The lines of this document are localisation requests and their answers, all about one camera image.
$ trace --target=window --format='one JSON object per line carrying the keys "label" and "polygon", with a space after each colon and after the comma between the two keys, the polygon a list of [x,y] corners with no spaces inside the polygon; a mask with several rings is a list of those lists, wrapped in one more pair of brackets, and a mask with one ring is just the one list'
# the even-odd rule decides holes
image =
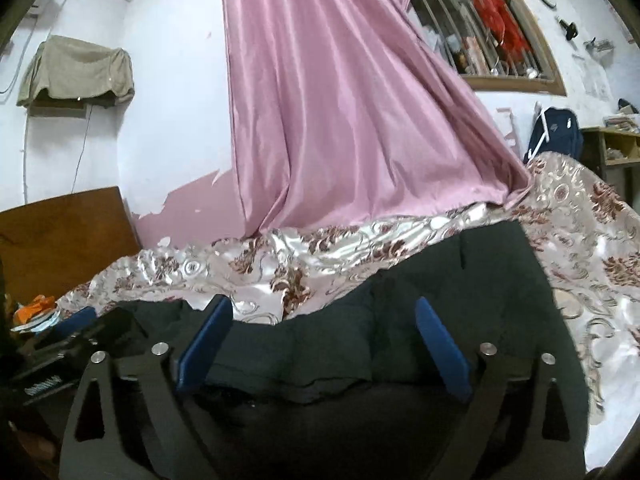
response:
{"label": "window", "polygon": [[566,95],[523,0],[412,0],[427,45],[475,90]]}

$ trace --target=brown floral pattern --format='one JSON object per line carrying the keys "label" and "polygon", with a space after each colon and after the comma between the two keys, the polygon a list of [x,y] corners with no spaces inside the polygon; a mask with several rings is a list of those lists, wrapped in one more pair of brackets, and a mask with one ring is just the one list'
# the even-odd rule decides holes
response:
{"label": "brown floral pattern", "polygon": [[591,403],[589,468],[604,465],[640,413],[640,217],[591,171],[542,153],[531,192],[511,210],[475,204],[436,217],[398,216],[358,228],[284,228],[212,246],[154,248],[121,258],[58,300],[62,316],[122,300],[232,299],[234,317],[275,324],[310,314],[464,229],[517,219],[554,288],[582,362]]}
{"label": "brown floral pattern", "polygon": [[622,286],[640,286],[640,253],[621,258],[610,256],[602,262],[611,283]]}
{"label": "brown floral pattern", "polygon": [[608,223],[615,220],[616,215],[625,208],[625,203],[616,191],[603,181],[593,183],[593,192],[589,198],[593,202],[593,213],[598,222]]}

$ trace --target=wooden desk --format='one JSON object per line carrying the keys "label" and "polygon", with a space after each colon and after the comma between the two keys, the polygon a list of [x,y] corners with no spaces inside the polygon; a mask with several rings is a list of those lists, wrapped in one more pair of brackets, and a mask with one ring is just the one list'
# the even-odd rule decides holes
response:
{"label": "wooden desk", "polygon": [[[604,181],[607,181],[607,171],[624,170],[624,200],[630,203],[634,196],[632,170],[640,168],[640,134],[615,128],[582,128],[581,132],[584,147],[580,162]],[[607,148],[620,150],[626,157],[607,160]]]}
{"label": "wooden desk", "polygon": [[139,250],[117,187],[0,212],[4,286],[21,303],[59,298]]}

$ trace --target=beige cloth cover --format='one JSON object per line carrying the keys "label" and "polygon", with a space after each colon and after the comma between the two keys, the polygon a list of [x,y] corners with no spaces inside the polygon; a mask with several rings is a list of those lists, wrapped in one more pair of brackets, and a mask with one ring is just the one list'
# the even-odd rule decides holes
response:
{"label": "beige cloth cover", "polygon": [[53,99],[95,98],[111,91],[113,104],[126,102],[134,94],[131,59],[121,48],[51,36],[24,75],[17,105],[28,107],[42,90]]}

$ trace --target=orange cloth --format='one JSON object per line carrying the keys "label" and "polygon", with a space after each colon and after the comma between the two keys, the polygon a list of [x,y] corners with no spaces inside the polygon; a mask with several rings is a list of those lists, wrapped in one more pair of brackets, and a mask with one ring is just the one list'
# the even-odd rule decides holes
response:
{"label": "orange cloth", "polygon": [[45,298],[43,295],[36,296],[30,304],[20,307],[14,314],[14,325],[24,325],[32,317],[51,310],[56,304],[53,296]]}

